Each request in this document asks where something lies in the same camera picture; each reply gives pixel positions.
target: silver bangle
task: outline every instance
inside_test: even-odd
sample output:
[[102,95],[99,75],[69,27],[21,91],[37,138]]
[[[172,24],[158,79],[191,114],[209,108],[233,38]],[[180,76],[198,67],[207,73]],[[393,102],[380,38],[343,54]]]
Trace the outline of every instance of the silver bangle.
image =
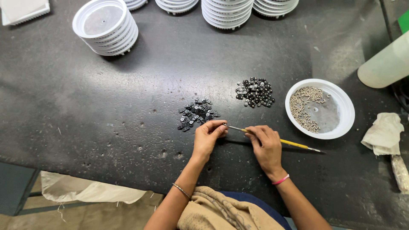
[[190,198],[190,196],[185,192],[185,191],[183,191],[183,189],[181,188],[181,187],[179,187],[177,184],[175,184],[175,183],[172,183],[176,188],[178,188],[181,192],[183,192],[183,194],[185,194],[189,199],[191,199]]

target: plastic bottle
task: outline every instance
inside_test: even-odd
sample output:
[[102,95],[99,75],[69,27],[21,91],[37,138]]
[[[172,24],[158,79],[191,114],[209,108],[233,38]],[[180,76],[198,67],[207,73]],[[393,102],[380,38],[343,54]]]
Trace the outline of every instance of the plastic bottle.
[[409,75],[409,32],[377,53],[358,69],[365,85],[383,88]]

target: screwdriver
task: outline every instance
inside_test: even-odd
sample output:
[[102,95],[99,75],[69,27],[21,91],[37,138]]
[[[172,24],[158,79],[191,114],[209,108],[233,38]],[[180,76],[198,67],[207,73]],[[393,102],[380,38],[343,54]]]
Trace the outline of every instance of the screwdriver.
[[[228,125],[226,125],[226,123],[223,123],[223,125],[226,126],[226,127],[231,128],[231,129],[236,129],[236,130],[239,130],[239,131],[242,131],[242,132],[245,132],[245,133],[250,133],[250,134],[255,135],[253,132],[250,132],[250,131],[248,131],[246,129],[241,129],[241,128],[236,128],[236,127],[233,127],[233,126],[228,126]],[[297,144],[297,143],[287,141],[287,140],[283,140],[283,139],[280,139],[280,141],[281,141],[281,143],[289,144],[289,145],[296,146],[296,147],[299,147],[299,148],[302,148],[302,149],[309,149],[309,150],[320,152],[320,153],[326,153],[326,152],[318,150],[318,149],[310,148],[310,147],[308,147],[306,145],[303,145],[303,144]]]

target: yellow screwdriver handle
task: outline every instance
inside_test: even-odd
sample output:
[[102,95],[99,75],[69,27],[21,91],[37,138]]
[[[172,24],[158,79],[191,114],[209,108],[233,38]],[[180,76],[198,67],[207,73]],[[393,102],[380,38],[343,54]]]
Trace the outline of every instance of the yellow screwdriver handle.
[[[241,129],[241,130],[242,130],[243,132],[245,132],[245,133],[254,134],[253,132],[247,131],[247,130],[245,130],[245,129]],[[284,144],[289,144],[289,145],[296,146],[296,147],[299,147],[299,148],[302,148],[302,149],[308,149],[308,146],[303,145],[303,144],[297,144],[297,143],[294,143],[294,142],[291,142],[291,141],[287,141],[287,140],[283,140],[283,139],[280,139],[280,141],[281,141],[281,143],[284,143]]]
[[287,140],[283,140],[283,139],[280,139],[280,141],[281,141],[281,143],[284,143],[284,144],[289,144],[289,145],[292,145],[292,146],[297,146],[297,147],[300,147],[300,148],[302,148],[302,149],[308,149],[308,146],[303,145],[303,144],[297,144],[297,143],[294,143],[294,142],[291,142],[291,141],[287,141]]

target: woman's right hand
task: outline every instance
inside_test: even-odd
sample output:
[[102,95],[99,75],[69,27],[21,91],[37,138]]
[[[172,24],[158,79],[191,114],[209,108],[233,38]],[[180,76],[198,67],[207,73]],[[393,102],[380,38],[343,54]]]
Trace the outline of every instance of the woman's right hand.
[[254,154],[265,174],[272,182],[277,182],[287,176],[281,166],[281,141],[277,131],[267,125],[250,126],[246,130],[254,134],[245,135],[253,144]]

